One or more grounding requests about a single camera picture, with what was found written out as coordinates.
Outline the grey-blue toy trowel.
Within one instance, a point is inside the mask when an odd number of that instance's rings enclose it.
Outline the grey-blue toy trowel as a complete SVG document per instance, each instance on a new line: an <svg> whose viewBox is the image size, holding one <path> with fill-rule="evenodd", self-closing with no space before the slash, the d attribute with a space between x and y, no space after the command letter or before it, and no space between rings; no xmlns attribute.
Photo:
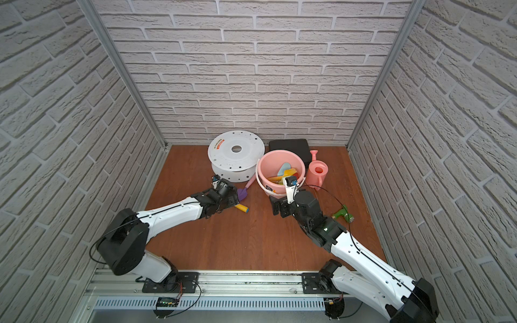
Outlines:
<svg viewBox="0 0 517 323"><path fill-rule="evenodd" d="M287 176L288 172L292 169L290 163L283 163L281 166L279 172L277 173L278 176Z"/></svg>

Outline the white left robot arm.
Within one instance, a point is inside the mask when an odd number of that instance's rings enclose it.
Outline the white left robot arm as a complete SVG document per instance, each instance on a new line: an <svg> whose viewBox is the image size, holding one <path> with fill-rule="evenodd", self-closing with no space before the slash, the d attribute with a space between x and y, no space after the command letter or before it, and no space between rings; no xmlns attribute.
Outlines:
<svg viewBox="0 0 517 323"><path fill-rule="evenodd" d="M147 251L148 242L163 231L183 223L209 218L238 205L238 189L226 179L214 176L212 187L179 202L157 209L119 211L104 233L94 242L98 261L114 275L134 273L158 284L167 284L176 276L170 261Z"/></svg>

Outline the blue toy rake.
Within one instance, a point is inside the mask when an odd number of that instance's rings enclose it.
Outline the blue toy rake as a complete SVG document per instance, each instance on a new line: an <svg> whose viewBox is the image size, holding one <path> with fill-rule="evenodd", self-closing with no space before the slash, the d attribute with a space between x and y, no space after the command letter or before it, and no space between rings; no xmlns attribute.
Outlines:
<svg viewBox="0 0 517 323"><path fill-rule="evenodd" d="M242 205L242 204L235 205L235 208L239 209L240 211L242 211L244 213L249 212L249 208L244 206L244 205Z"/></svg>

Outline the yellow toy shovel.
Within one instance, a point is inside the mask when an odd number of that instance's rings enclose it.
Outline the yellow toy shovel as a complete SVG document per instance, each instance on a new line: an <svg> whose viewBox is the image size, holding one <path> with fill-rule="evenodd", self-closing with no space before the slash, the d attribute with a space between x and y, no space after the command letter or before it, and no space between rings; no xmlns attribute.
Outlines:
<svg viewBox="0 0 517 323"><path fill-rule="evenodd" d="M276 183L276 184L281 184L281 183L282 183L282 180L283 180L284 178L289 177L289 176L295 176L295 177L298 177L298 173L297 173L297 171L296 171L296 169L295 169L295 168L287 169L287 170L285 170L285 171L284 171L284 173L283 173L282 175L280 175L280 176L270 177L270 178L268 178L267 180L268 180L269 182L274 182L274 183Z"/></svg>

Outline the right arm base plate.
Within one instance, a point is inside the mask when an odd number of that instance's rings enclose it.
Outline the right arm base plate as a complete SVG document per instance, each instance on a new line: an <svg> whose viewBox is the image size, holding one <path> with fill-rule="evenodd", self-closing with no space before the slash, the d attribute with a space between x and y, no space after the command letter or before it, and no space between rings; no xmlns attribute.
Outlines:
<svg viewBox="0 0 517 323"><path fill-rule="evenodd" d="M341 295L346 292L339 291L331 282L330 278L325 277L322 273L307 272L302 273L302 290L304 294L322 294L322 295Z"/></svg>

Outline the pink plastic bucket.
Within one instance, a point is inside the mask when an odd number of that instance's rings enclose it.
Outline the pink plastic bucket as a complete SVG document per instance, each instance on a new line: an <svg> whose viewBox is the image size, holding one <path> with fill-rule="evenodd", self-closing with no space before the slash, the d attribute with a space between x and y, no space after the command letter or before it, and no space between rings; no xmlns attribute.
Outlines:
<svg viewBox="0 0 517 323"><path fill-rule="evenodd" d="M280 198L285 196L285 187L280 183L287 170L295 170L298 184L306 178L306 167L302 159L287 150L274 150L266 153L255 168L257 183L267 196Z"/></svg>

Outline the pink watering can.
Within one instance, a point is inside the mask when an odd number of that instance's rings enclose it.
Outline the pink watering can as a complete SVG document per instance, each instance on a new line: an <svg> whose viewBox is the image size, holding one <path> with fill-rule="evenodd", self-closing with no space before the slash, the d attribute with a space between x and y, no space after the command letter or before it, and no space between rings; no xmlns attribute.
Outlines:
<svg viewBox="0 0 517 323"><path fill-rule="evenodd" d="M323 182L328 174L329 167L323 161L316 158L317 153L317 150L310 150L312 160L308 166L306 184L316 191L319 191L323 187Z"/></svg>

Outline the purple toy trowel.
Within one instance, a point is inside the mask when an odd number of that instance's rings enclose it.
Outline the purple toy trowel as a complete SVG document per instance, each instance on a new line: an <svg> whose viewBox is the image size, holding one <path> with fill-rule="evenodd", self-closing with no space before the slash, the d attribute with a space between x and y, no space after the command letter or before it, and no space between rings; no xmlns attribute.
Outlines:
<svg viewBox="0 0 517 323"><path fill-rule="evenodd" d="M238 189L238 199L239 199L240 202L243 202L243 200L245 200L247 198L247 196L248 196L248 189L255 182L255 180L256 180L256 175L254 174L250 178L250 180L246 183L244 188L239 188Z"/></svg>

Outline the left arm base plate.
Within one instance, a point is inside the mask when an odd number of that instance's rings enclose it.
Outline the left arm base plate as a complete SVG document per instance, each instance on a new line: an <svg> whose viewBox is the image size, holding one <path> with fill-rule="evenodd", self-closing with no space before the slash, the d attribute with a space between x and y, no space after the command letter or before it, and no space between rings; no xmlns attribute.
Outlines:
<svg viewBox="0 0 517 323"><path fill-rule="evenodd" d="M199 291L196 283L199 281L199 272L171 273L161 283L153 282L150 279L144 281L143 293L186 293L194 294Z"/></svg>

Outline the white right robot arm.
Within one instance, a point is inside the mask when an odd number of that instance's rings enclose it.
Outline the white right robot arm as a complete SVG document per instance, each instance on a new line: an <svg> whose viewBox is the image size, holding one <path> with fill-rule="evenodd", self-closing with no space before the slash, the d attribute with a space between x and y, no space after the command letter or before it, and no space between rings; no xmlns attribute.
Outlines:
<svg viewBox="0 0 517 323"><path fill-rule="evenodd" d="M414 280L388 265L359 243L338 221L323 215L309 191L290 191L269 198L274 215L293 217L319 247L351 265L349 270L329 261L322 273L340 292L378 311L390 322L435 322L439 315L436 292L424 278Z"/></svg>

